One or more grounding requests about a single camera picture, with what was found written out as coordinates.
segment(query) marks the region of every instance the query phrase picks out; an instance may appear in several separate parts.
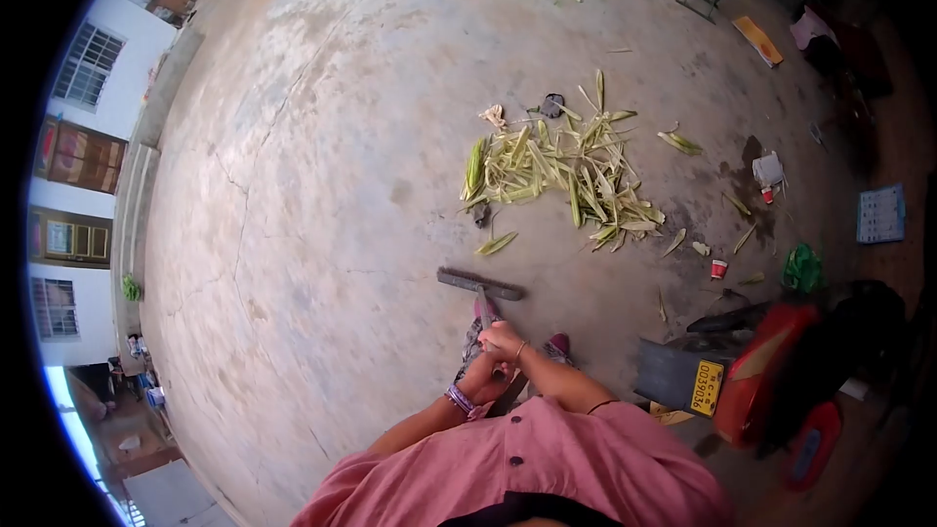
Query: concrete ground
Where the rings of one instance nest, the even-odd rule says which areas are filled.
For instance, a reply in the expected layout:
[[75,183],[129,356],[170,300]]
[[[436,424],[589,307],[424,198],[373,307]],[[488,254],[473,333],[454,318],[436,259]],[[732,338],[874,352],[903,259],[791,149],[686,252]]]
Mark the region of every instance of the concrete ground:
[[[743,15],[778,68],[732,27]],[[721,288],[691,240],[729,260],[732,286],[764,271],[753,301],[778,294],[801,240],[830,280],[856,272],[859,182],[837,135],[825,152],[806,132],[831,102],[787,14],[730,0],[716,18],[674,0],[200,0],[206,40],[160,143],[142,321],[179,444],[235,519],[286,523],[335,462],[451,382],[471,296],[436,283],[440,265],[526,287],[506,317],[535,343],[568,332],[576,363],[625,399],[638,339],[682,333]],[[518,238],[474,255],[488,235],[457,210],[490,129],[477,114],[524,118],[550,91],[585,112],[576,85],[597,68],[608,107],[639,112],[626,154],[664,236],[591,253],[556,193],[506,207],[496,231]],[[674,121],[704,155],[656,136]],[[790,187],[765,206],[751,158],[771,150]],[[759,222],[735,256],[748,223],[723,192]],[[659,258],[680,228],[687,242]]]

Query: red paper cup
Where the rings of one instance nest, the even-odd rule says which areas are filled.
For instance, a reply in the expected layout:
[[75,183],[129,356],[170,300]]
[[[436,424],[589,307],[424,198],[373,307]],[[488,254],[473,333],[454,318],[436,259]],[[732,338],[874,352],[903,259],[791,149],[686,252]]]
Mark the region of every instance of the red paper cup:
[[713,259],[712,270],[709,271],[709,277],[713,279],[722,279],[725,277],[725,269],[729,268],[729,263]]

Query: blue crate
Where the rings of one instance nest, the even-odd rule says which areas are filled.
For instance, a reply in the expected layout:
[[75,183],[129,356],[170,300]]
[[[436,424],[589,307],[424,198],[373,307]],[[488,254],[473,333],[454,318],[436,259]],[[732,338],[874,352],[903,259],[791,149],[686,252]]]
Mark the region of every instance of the blue crate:
[[904,240],[904,190],[900,183],[859,195],[856,240],[861,244]]

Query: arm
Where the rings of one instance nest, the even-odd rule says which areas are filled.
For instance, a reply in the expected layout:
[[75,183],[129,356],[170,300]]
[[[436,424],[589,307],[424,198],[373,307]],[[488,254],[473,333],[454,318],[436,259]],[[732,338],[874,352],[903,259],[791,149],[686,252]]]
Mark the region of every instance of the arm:
[[529,345],[522,347],[521,338],[507,322],[491,324],[479,335],[479,341],[498,358],[511,362],[517,355],[514,364],[541,393],[556,399],[570,413],[587,414],[598,405],[618,401],[615,393],[584,372],[554,362]]
[[393,454],[437,431],[462,424],[466,417],[464,411],[449,401],[448,397],[442,396],[420,413],[407,417],[385,431],[367,450],[375,454]]
[[[505,374],[500,380],[492,378],[495,369]],[[465,376],[456,384],[473,405],[484,405],[498,399],[513,377],[513,368],[498,360],[496,355],[482,353],[469,365]],[[393,454],[413,446],[425,437],[465,422],[467,415],[458,405],[442,396],[420,413],[407,417],[391,427],[367,450],[375,454]]]

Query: license plate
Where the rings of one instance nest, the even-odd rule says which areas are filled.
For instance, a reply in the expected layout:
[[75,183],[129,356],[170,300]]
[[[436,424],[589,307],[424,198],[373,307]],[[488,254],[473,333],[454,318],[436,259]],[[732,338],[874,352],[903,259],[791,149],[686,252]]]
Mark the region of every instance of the license plate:
[[722,385],[722,365],[709,360],[700,360],[696,367],[696,383],[693,386],[693,399],[690,408],[707,417],[716,413],[716,400],[719,399],[719,387]]

